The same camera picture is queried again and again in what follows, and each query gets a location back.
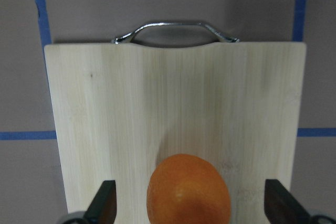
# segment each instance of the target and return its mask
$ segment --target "wood grain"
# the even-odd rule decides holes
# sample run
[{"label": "wood grain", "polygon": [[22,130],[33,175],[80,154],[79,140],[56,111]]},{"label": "wood grain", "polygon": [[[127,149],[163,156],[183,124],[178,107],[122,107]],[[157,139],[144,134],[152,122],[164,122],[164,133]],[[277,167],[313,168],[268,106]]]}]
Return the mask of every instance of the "wood grain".
[{"label": "wood grain", "polygon": [[290,186],[304,44],[67,44],[45,53],[70,212],[115,179],[115,222],[149,223],[152,172],[188,153],[227,182],[231,223],[267,223],[265,179]]}]

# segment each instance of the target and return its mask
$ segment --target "bamboo cutting board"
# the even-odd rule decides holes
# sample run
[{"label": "bamboo cutting board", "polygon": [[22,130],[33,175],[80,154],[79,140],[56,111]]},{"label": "bamboo cutting board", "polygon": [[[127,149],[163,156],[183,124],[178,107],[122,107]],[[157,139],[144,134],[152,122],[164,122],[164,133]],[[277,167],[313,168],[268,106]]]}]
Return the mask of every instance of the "bamboo cutting board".
[{"label": "bamboo cutting board", "polygon": [[45,54],[70,212],[115,179],[115,222],[149,223],[150,175],[188,153],[225,179],[231,223],[267,223],[265,179],[290,186],[304,44],[65,44]]}]

